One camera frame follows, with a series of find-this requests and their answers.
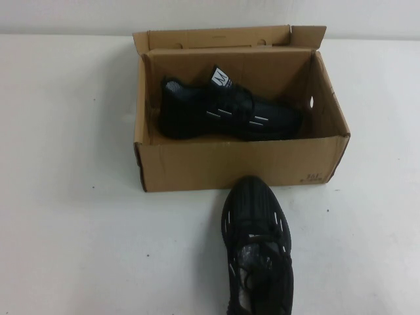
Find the shoe lace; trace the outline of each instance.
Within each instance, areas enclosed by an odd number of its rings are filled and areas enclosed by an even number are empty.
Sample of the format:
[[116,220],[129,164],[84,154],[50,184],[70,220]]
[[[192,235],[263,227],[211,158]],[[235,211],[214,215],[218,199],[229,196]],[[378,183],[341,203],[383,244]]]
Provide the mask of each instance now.
[[[255,101],[252,92],[240,85],[233,85],[231,88],[218,88],[216,105],[218,109],[230,112],[236,123],[248,123],[255,111]],[[246,98],[251,101],[251,107],[244,106]]]

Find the white wall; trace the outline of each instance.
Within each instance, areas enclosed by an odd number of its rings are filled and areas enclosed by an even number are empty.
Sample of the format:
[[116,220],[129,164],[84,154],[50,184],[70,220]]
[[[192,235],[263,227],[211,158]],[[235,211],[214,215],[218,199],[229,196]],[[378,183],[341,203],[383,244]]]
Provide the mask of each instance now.
[[329,37],[420,38],[418,0],[0,0],[0,33],[323,24]]

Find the shoe tongue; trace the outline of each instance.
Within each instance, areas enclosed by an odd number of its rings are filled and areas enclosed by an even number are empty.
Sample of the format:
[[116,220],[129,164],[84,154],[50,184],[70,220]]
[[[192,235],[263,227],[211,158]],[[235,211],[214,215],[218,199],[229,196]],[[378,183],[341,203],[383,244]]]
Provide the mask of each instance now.
[[232,80],[229,79],[227,74],[225,74],[222,70],[215,66],[215,69],[213,70],[213,74],[211,76],[210,84],[229,89],[232,86]]

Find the logo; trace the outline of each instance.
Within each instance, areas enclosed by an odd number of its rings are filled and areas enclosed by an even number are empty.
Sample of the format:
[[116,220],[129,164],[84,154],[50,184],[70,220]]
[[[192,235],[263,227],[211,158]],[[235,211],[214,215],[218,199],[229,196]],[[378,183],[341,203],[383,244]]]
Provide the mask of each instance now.
[[221,87],[226,86],[229,82],[229,77],[219,68],[216,69],[215,74],[213,74],[213,77],[211,80],[216,83],[217,85],[220,85]]

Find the white table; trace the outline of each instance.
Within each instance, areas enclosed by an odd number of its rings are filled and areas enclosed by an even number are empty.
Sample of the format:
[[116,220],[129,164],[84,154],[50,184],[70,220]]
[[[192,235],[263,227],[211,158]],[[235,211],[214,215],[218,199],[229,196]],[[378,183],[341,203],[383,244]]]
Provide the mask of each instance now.
[[[228,191],[141,190],[132,39],[2,35],[0,47],[0,315],[225,314]],[[329,184],[273,188],[293,313],[418,314],[420,43],[321,52],[352,138]]]

